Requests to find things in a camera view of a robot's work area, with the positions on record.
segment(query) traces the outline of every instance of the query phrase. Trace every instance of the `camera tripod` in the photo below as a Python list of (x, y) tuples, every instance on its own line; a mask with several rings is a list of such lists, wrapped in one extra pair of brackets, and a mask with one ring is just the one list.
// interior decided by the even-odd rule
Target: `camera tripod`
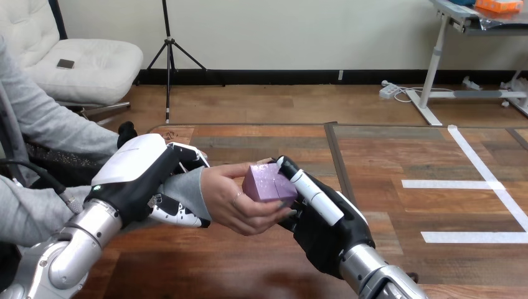
[[(169, 26), (169, 17), (167, 14), (167, 1), (162, 0), (163, 3), (163, 16), (165, 18), (165, 31), (167, 32), (167, 39), (163, 42), (163, 46), (158, 51), (152, 62), (149, 64), (147, 68), (147, 72), (151, 70), (152, 66), (158, 59), (158, 57), (161, 55), (161, 52), (167, 47), (167, 103), (166, 103), (166, 111), (165, 111), (165, 123), (169, 123), (169, 112), (170, 112), (170, 106), (171, 106), (171, 73), (173, 75), (176, 74), (176, 68), (174, 66), (174, 54), (172, 53), (172, 47), (177, 47), (183, 54), (185, 54), (188, 58), (190, 58), (195, 64), (197, 64), (207, 75), (210, 70), (208, 70), (206, 67), (204, 67), (198, 60), (196, 60), (191, 54), (189, 54), (187, 51), (185, 51), (172, 37), (171, 37), (171, 28)], [(214, 78), (215, 82), (220, 82), (219, 85), (225, 86), (225, 83), (223, 80), (218, 80), (215, 76)]]

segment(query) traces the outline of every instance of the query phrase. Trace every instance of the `orange container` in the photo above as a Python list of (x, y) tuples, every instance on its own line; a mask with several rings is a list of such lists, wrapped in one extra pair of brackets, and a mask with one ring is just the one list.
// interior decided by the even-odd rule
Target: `orange container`
[(477, 0), (476, 7), (494, 12), (520, 12), (523, 2), (521, 0)]

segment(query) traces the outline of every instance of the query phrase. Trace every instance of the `cushion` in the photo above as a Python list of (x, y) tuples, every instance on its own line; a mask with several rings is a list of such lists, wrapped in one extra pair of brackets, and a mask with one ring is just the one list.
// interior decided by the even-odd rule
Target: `cushion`
[(59, 41), (47, 0), (0, 0), (0, 34), (23, 67), (36, 64)]
[[(73, 69), (58, 69), (60, 59), (74, 61)], [(26, 71), (57, 101), (109, 105), (126, 95), (142, 62), (142, 51), (128, 42), (66, 39)]]

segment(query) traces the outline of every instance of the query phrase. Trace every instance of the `human hand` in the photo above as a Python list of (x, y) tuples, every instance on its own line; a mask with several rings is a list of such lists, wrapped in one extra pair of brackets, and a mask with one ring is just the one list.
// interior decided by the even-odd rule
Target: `human hand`
[[(267, 163), (270, 159), (259, 161)], [(257, 235), (294, 214), (281, 201), (255, 202), (233, 180), (246, 175), (251, 163), (227, 164), (205, 168), (201, 189), (205, 205), (214, 222), (242, 235)]]

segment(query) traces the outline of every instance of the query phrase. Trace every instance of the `fingernail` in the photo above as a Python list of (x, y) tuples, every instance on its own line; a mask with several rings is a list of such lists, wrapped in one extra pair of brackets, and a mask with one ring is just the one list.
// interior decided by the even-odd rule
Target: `fingernail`
[(297, 215), (297, 210), (291, 210), (286, 214), (286, 218)]
[(284, 209), (285, 207), (290, 207), (293, 203), (291, 201), (281, 201), (279, 209)]

